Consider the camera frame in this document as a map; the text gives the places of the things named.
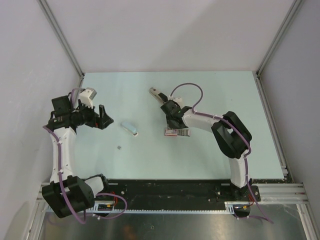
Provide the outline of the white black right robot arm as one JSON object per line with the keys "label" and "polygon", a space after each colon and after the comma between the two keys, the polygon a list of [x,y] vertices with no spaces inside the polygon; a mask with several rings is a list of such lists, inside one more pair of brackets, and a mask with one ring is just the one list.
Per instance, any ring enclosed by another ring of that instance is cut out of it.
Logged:
{"label": "white black right robot arm", "polygon": [[174,98],[162,100],[160,108],[170,129],[197,128],[214,135],[219,149],[229,159],[231,196],[237,201],[247,197],[251,184],[247,156],[252,152],[252,135],[239,117],[232,111],[222,116],[200,113]]}

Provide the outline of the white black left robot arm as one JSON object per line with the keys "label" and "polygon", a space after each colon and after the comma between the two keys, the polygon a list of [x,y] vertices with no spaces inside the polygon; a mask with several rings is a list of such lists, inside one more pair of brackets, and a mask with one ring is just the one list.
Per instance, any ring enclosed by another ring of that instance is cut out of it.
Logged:
{"label": "white black left robot arm", "polygon": [[87,179],[76,175],[75,143],[77,128],[86,125],[100,130],[106,129],[114,120],[107,115],[104,105],[94,107],[78,100],[74,108],[69,96],[52,99],[53,111],[43,127],[52,141],[53,164],[49,185],[42,187],[42,197],[59,218],[86,211],[95,205],[95,197],[105,200],[111,188],[103,174]]}

